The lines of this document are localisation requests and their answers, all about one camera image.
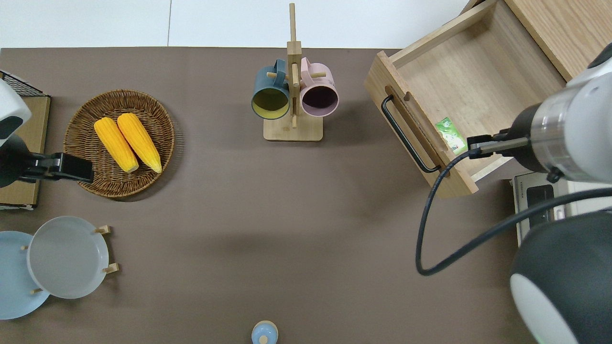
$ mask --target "woven tray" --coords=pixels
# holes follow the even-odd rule
[[[162,173],[174,151],[174,125],[160,102],[148,94],[118,89],[97,95],[75,113],[64,136],[64,152],[94,164],[94,182],[79,182],[96,195],[117,198],[131,196],[151,186],[160,176],[138,159],[138,169],[132,173],[121,170],[95,133],[94,123],[102,117],[115,121],[122,113],[138,116],[151,136],[162,160]]]

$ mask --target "corn cob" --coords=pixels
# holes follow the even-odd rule
[[[117,124],[140,160],[155,172],[161,173],[162,163],[159,153],[138,117],[133,113],[124,113],[117,118]]]
[[[104,117],[97,120],[94,123],[94,130],[122,170],[131,173],[138,168],[134,153],[111,118]]]

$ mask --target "green snack packet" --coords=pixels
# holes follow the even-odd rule
[[[459,155],[468,150],[468,142],[461,136],[455,125],[446,117],[436,124],[436,129],[442,134],[444,141],[453,150],[455,155]]]

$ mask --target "brown table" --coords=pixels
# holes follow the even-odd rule
[[[51,296],[0,322],[1,343],[250,343],[259,320],[281,343],[526,343],[512,302],[510,231],[432,277],[414,267],[429,186],[371,103],[376,50],[311,50],[340,94],[320,143],[268,142],[250,109],[255,72],[284,49],[3,49],[0,68],[52,95],[45,152],[93,96],[146,92],[177,125],[169,169],[149,190],[113,201],[74,182],[45,182],[39,207],[0,212],[0,230],[33,234],[50,218],[109,224],[122,271],[76,300]],[[513,212],[502,179],[436,201],[429,266]]]

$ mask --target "drawer handle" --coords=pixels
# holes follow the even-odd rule
[[[395,118],[393,118],[393,116],[389,112],[389,109],[387,108],[387,103],[390,102],[392,99],[393,99],[393,94],[390,94],[385,99],[383,99],[382,104],[381,104],[381,110],[384,116],[387,118],[387,121],[389,121],[389,124],[391,125],[395,133],[397,134],[397,136],[399,136],[400,141],[404,144],[404,146],[406,146],[406,149],[408,150],[408,152],[410,153],[414,161],[417,163],[417,165],[423,172],[433,173],[435,171],[440,170],[440,165],[434,168],[429,168],[425,166],[425,162],[423,162],[423,159],[421,159],[421,157],[419,156],[419,153],[417,153],[417,151],[414,149],[410,141],[408,141],[408,138],[404,134],[404,131],[402,131],[400,126],[395,121]]]

